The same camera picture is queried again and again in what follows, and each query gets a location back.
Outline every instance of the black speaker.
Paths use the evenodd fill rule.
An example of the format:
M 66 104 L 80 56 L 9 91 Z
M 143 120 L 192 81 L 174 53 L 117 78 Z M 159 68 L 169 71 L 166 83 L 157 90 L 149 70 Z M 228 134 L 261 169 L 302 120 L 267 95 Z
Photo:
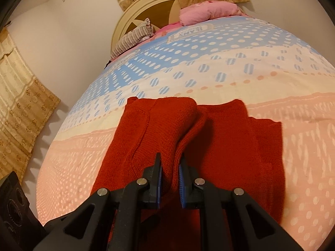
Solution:
M 45 236 L 16 173 L 11 172 L 0 180 L 0 250 L 32 251 Z

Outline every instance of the red knitted fabric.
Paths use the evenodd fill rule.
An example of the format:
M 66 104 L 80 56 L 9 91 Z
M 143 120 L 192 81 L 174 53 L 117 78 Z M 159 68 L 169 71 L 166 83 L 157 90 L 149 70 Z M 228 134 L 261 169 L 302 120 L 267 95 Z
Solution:
M 92 193 L 141 177 L 157 152 L 163 169 L 161 222 L 141 250 L 200 250 L 199 213 L 182 210 L 179 201 L 182 152 L 205 180 L 228 190 L 242 187 L 280 222 L 285 191 L 280 122 L 248 117 L 240 100 L 197 106 L 190 98 L 129 98 Z

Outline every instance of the silver bolt head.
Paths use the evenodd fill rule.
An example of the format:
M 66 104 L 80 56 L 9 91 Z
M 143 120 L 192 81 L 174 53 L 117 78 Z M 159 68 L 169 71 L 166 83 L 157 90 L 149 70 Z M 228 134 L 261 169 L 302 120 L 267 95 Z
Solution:
M 197 179 L 194 180 L 194 183 L 197 184 L 197 185 L 203 185 L 203 184 L 205 184 L 205 182 L 206 181 L 203 178 L 197 178 Z
M 104 196 L 108 193 L 108 190 L 105 188 L 98 189 L 98 195 Z
M 148 181 L 145 178 L 139 178 L 136 180 L 136 183 L 139 185 L 145 185 Z
M 241 189 L 241 188 L 236 188 L 236 189 L 234 189 L 234 193 L 236 195 L 243 195 L 244 194 L 244 190 Z

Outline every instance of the headboard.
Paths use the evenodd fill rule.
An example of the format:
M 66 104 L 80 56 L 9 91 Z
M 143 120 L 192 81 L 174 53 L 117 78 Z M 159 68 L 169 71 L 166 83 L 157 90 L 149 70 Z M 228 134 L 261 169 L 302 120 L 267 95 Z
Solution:
M 149 18 L 154 29 L 179 21 L 177 0 L 136 0 L 123 13 L 112 36 L 111 51 L 119 39 Z

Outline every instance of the bed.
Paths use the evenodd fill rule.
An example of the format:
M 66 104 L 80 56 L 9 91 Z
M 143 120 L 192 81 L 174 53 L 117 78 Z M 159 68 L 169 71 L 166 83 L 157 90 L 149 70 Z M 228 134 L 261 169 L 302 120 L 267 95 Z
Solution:
M 178 21 L 178 12 L 176 0 L 136 1 L 111 47 L 145 18 L 162 28 Z M 250 116 L 281 121 L 281 225 L 304 250 L 322 244 L 335 217 L 335 68 L 293 34 L 244 16 L 159 32 L 105 68 L 68 114 L 41 167 L 37 211 L 43 225 L 89 196 L 131 96 L 191 97 L 212 105 L 238 98 Z

